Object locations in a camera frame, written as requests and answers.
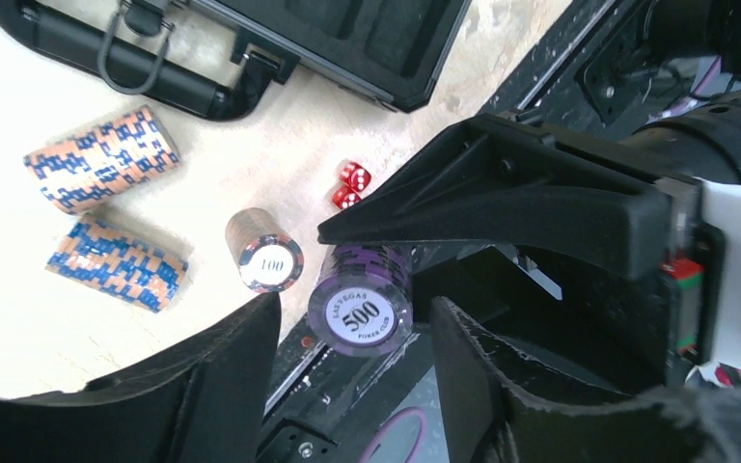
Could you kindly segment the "purple 500 chip stack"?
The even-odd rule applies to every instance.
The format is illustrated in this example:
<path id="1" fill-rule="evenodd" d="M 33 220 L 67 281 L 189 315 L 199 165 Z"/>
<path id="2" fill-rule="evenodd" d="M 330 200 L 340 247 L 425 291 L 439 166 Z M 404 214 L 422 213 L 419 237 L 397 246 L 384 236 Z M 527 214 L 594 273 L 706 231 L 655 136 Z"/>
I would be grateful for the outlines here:
<path id="1" fill-rule="evenodd" d="M 307 321 L 317 337 L 346 356 L 378 357 L 401 347 L 413 330 L 411 249 L 331 246 Z"/>

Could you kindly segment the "brown 100 chip stack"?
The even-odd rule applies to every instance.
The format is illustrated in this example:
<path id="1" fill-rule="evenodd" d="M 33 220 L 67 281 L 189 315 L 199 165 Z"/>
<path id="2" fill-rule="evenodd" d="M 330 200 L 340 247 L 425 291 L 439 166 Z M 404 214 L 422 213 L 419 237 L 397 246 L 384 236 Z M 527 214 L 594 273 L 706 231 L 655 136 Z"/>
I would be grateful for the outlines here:
<path id="1" fill-rule="evenodd" d="M 304 254 L 267 210 L 238 211 L 227 223 L 225 239 L 241 280 L 251 290 L 282 292 L 299 280 Z"/>

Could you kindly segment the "orange blue chip stack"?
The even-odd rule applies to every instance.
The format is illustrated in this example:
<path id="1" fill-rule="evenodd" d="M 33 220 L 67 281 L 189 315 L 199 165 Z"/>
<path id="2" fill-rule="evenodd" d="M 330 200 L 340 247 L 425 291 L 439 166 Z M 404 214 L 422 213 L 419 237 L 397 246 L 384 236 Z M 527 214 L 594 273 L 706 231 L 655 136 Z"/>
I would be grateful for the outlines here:
<path id="1" fill-rule="evenodd" d="M 141 105 L 32 151 L 23 165 L 57 209 L 78 215 L 181 166 L 162 121 Z"/>
<path id="2" fill-rule="evenodd" d="M 157 313 L 177 295 L 186 260 L 92 214 L 82 215 L 45 269 Z"/>

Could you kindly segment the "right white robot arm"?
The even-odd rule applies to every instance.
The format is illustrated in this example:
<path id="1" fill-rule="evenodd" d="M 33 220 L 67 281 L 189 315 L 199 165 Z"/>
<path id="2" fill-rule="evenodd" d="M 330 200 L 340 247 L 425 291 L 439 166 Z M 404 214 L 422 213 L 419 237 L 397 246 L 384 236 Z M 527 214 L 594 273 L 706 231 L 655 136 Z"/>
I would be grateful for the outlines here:
<path id="1" fill-rule="evenodd" d="M 510 313 L 493 330 L 625 392 L 692 365 L 741 369 L 741 90 L 620 141 L 525 112 L 441 131 L 374 193 L 318 228 L 331 245 L 507 244 L 479 270 Z"/>

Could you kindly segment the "black poker set case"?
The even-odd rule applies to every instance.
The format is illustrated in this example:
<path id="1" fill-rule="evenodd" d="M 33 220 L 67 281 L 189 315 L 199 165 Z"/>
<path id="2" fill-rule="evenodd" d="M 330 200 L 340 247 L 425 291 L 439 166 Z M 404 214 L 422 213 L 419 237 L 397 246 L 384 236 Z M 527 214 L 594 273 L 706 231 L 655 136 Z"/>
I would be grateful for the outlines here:
<path id="1" fill-rule="evenodd" d="M 0 28 L 28 49 L 211 122 L 251 114 L 271 83 L 304 67 L 394 112 L 427 105 L 465 1 L 187 1 L 234 33 L 230 86 L 166 58 L 177 1 L 120 1 L 96 28 L 37 1 L 0 1 Z"/>

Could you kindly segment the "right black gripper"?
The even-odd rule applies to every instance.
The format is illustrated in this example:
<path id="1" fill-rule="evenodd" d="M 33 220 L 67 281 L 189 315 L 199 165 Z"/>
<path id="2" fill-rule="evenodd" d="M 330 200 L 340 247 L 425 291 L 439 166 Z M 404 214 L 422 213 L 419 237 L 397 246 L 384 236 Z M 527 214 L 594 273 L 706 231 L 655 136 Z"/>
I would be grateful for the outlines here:
<path id="1" fill-rule="evenodd" d="M 669 309 L 664 384 L 678 386 L 711 360 L 726 239 L 706 223 L 702 182 L 661 177 L 670 201 L 660 281 Z M 496 337 L 562 373 L 608 390 L 636 394 L 662 382 L 585 314 L 556 299 L 494 246 L 428 245 L 413 253 L 414 320 L 430 321 L 445 296 Z"/>

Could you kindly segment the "red die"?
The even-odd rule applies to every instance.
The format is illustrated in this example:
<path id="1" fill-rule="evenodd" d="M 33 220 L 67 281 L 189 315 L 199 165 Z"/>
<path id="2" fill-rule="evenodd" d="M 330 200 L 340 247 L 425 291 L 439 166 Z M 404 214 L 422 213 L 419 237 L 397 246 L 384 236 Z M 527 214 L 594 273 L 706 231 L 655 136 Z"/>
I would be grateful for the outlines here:
<path id="1" fill-rule="evenodd" d="M 363 192 L 370 186 L 372 175 L 358 162 L 348 161 L 342 166 L 339 179 L 353 190 Z"/>
<path id="2" fill-rule="evenodd" d="M 362 196 L 359 192 L 351 188 L 349 185 L 342 185 L 338 187 L 331 196 L 332 204 L 339 210 L 344 210 L 352 207 L 362 201 Z"/>

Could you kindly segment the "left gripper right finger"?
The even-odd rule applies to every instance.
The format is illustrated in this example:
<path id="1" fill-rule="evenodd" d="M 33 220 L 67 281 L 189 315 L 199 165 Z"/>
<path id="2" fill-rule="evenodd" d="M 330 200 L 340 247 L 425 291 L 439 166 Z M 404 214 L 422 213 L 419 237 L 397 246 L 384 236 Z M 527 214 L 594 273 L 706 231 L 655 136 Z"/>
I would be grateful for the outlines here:
<path id="1" fill-rule="evenodd" d="M 741 462 L 741 388 L 625 395 L 583 382 L 431 303 L 453 462 Z"/>

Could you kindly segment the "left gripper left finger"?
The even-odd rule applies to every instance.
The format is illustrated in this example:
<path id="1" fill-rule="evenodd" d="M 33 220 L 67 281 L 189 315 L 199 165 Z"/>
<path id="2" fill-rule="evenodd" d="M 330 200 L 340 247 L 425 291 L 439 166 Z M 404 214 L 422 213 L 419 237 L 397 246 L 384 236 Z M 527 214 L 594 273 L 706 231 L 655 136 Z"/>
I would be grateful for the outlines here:
<path id="1" fill-rule="evenodd" d="M 0 399 L 0 462 L 253 462 L 277 294 L 76 393 Z"/>

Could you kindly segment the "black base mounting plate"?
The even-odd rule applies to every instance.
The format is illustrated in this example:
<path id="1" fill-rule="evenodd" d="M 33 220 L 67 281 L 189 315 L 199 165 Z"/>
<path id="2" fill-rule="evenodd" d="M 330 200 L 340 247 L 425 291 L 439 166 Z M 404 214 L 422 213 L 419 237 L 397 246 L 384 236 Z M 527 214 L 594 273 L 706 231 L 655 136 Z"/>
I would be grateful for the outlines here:
<path id="1" fill-rule="evenodd" d="M 568 50 L 565 57 L 564 88 L 551 102 L 495 116 L 528 112 L 552 125 L 620 141 L 647 124 L 741 90 L 741 1 L 626 1 L 620 18 L 602 27 L 584 52 Z M 559 286 L 511 245 L 453 245 L 497 247 L 556 299 L 563 298 Z M 316 340 L 309 364 L 286 397 L 268 403 L 259 461 L 357 462 L 380 455 L 383 445 L 424 421 L 420 410 L 404 413 L 401 422 L 389 418 L 425 373 L 433 371 L 436 378 L 430 321 L 418 328 L 414 306 L 411 335 L 378 357 L 346 356 L 310 326 L 309 331 Z M 656 387 L 741 388 L 741 369 L 700 365 L 682 384 L 650 389 Z M 437 378 L 436 390 L 441 410 Z M 440 450 L 449 457 L 442 411 L 422 429 L 423 436 L 437 432 L 443 433 Z"/>

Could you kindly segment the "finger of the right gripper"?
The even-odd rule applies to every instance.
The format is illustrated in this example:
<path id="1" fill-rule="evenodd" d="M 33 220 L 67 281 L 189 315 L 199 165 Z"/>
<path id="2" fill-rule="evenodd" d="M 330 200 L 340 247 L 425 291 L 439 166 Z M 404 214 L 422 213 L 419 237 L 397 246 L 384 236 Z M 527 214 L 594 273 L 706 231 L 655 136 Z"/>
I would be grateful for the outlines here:
<path id="1" fill-rule="evenodd" d="M 628 280 L 657 268 L 671 205 L 630 148 L 550 124 L 480 115 L 453 124 L 357 205 L 323 244 L 507 243 Z"/>

